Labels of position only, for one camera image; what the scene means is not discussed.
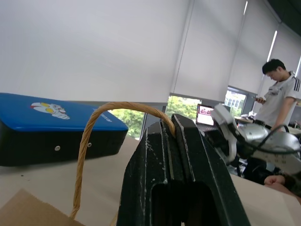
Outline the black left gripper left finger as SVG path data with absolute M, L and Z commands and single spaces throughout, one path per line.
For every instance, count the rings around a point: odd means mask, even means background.
M 167 124 L 156 122 L 144 132 L 127 164 L 117 226 L 181 226 L 176 193 L 182 164 Z

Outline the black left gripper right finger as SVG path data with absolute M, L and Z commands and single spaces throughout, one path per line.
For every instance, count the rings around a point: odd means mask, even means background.
M 185 226 L 251 226 L 226 164 L 192 120 L 174 114 L 186 180 Z

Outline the brown paper bag with twine handle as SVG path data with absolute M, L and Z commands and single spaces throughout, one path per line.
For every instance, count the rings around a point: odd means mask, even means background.
M 76 221 L 75 217 L 80 209 L 83 167 L 88 140 L 99 116 L 105 111 L 114 109 L 135 110 L 158 117 L 168 125 L 171 134 L 175 136 L 175 126 L 171 119 L 165 113 L 153 107 L 133 102 L 109 102 L 100 106 L 92 113 L 80 142 L 73 208 L 70 216 L 63 214 L 52 205 L 21 189 L 0 208 L 0 226 L 84 226 Z

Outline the laptop screen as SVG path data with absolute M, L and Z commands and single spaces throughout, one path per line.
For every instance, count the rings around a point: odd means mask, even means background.
M 213 126 L 214 120 L 211 116 L 211 111 L 214 109 L 211 106 L 198 104 L 197 106 L 197 115 L 196 115 L 196 124 Z

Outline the person in white shirt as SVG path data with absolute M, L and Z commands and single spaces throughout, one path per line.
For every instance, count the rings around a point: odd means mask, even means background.
M 280 125 L 289 125 L 298 101 L 301 101 L 301 80 L 293 71 L 288 71 L 282 61 L 271 59 L 262 66 L 262 72 L 275 83 L 264 95 L 266 102 L 254 118 L 270 130 Z

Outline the white roller blind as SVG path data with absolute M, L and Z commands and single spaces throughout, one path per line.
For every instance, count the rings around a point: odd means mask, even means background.
M 245 0 L 192 0 L 171 93 L 225 100 Z
M 190 0 L 0 0 L 0 92 L 164 103 Z
M 257 93 L 261 86 L 261 67 L 267 62 L 277 21 L 265 5 L 251 2 L 246 10 L 239 46 L 229 85 Z

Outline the blue box with cartoon print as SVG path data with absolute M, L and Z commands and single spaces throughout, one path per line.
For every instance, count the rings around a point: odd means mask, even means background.
M 95 106 L 0 93 L 0 166 L 73 161 Z

